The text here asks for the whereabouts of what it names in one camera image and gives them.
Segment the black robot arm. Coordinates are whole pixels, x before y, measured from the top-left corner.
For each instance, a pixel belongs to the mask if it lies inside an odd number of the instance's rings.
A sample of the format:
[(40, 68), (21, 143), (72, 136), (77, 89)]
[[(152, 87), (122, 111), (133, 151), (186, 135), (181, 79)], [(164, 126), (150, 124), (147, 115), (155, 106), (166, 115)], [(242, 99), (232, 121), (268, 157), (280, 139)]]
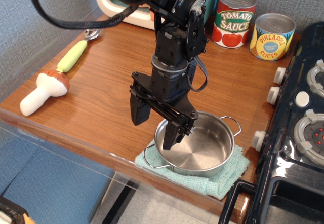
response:
[(131, 117), (145, 122), (152, 110), (167, 120), (163, 149), (170, 150), (194, 131), (198, 113), (189, 102), (197, 68), (206, 72), (200, 54), (205, 52), (205, 0), (120, 0), (130, 9), (146, 4), (154, 13), (155, 52), (152, 73), (133, 72)]

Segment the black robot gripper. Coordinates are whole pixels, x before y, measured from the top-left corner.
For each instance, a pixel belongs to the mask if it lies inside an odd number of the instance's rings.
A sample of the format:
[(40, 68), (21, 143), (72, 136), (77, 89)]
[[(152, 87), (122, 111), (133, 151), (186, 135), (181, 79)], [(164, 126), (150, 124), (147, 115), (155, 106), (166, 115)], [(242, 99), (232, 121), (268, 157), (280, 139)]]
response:
[(197, 63), (186, 61), (179, 66), (167, 66), (153, 61), (151, 64), (151, 75), (138, 71), (132, 73), (131, 119), (137, 126), (149, 119), (151, 110), (161, 115), (167, 120), (163, 149), (170, 150), (193, 132), (198, 118), (188, 99), (189, 91), (194, 90), (192, 82)]

